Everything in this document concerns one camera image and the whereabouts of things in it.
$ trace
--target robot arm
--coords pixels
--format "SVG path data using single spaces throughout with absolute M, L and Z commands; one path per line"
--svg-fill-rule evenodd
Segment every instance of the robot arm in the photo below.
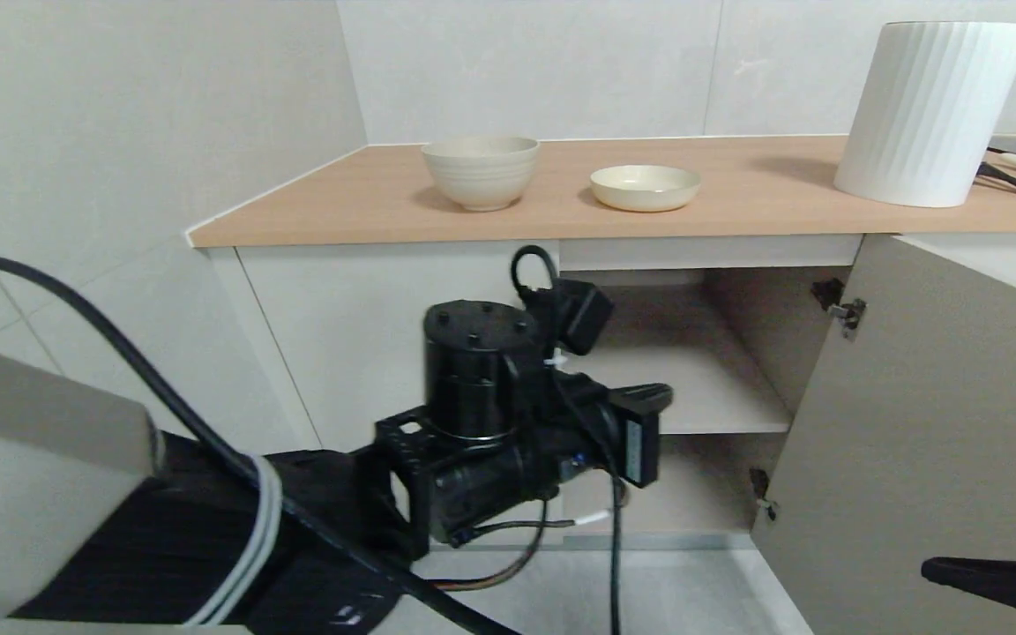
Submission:
M 513 268 L 541 252 L 524 248 Z M 0 358 L 0 493 L 12 494 L 0 496 L 0 579 L 33 573 L 8 591 L 0 582 L 0 618 L 185 622 L 253 531 L 253 465 L 96 307 L 23 265 L 0 258 L 0 269 L 73 304 L 198 438 L 158 434 L 142 406 Z M 551 290 L 531 291 L 513 281 L 523 310 L 471 301 L 428 310 L 426 403 L 376 423 L 374 443 L 267 458 L 285 522 L 226 623 L 258 635 L 359 634 L 411 594 L 469 631 L 511 632 L 408 573 L 431 538 L 463 546 L 489 518 L 548 501 L 595 467 L 637 487 L 656 480 L 669 386 L 611 390 L 549 363 L 557 343 L 589 353 L 610 301 L 584 282 L 553 276 Z M 391 474 L 410 494 L 408 518 Z

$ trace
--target ribbed white vase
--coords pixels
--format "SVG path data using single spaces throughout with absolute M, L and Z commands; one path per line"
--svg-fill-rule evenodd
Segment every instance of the ribbed white vase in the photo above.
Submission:
M 1015 75 L 1016 23 L 884 25 L 833 184 L 890 204 L 963 204 Z

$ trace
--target bowl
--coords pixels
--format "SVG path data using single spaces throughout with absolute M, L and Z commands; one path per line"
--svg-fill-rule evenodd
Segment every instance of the bowl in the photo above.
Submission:
M 471 211 L 512 204 L 535 174 L 539 141 L 525 137 L 459 137 L 423 147 L 437 189 Z
M 664 165 L 617 165 L 590 176 L 590 191 L 604 204 L 628 211 L 666 211 L 689 204 L 700 189 L 695 172 Z

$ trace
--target metal bracket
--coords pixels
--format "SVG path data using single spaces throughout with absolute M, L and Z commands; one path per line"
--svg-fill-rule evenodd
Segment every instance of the metal bracket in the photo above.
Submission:
M 841 323 L 841 336 L 852 341 L 858 336 L 858 326 L 865 317 L 865 310 L 868 304 L 862 298 L 854 298 L 853 301 L 841 304 L 841 297 L 844 294 L 845 284 L 836 277 L 830 280 L 814 282 L 811 284 L 810 293 L 815 300 L 822 305 L 822 310 L 829 314 L 831 318 Z
M 751 490 L 755 493 L 755 504 L 759 509 L 766 510 L 766 517 L 771 521 L 778 518 L 778 503 L 766 499 L 766 490 L 771 486 L 770 475 L 758 467 L 751 467 L 747 472 L 751 475 Z

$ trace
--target gray floor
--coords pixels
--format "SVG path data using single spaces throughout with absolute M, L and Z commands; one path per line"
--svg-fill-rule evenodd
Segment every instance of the gray floor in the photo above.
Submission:
M 625 552 L 622 556 L 622 622 L 632 635 L 812 635 L 758 552 Z M 471 578 L 499 570 L 513 558 L 513 552 L 434 552 L 416 571 L 428 578 Z M 596 635 L 609 632 L 609 570 L 606 552 L 541 552 L 511 582 L 458 597 L 524 634 Z M 0 625 L 0 635 L 173 632 L 177 631 L 170 627 Z M 224 627 L 213 634 L 243 632 Z M 462 631 L 406 598 L 375 634 L 453 632 Z

